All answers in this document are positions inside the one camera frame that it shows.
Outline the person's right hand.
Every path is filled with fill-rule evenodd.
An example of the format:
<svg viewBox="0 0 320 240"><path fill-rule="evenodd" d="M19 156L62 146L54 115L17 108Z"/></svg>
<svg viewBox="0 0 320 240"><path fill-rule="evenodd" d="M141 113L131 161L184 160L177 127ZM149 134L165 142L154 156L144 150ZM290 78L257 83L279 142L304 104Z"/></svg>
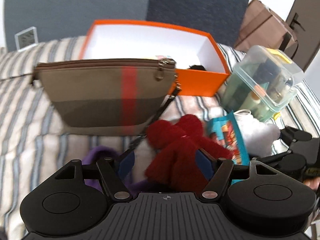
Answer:
<svg viewBox="0 0 320 240"><path fill-rule="evenodd" d="M320 177L306 179L303 181L303 184L310 187L313 190L317 190L320 185Z"/></svg>

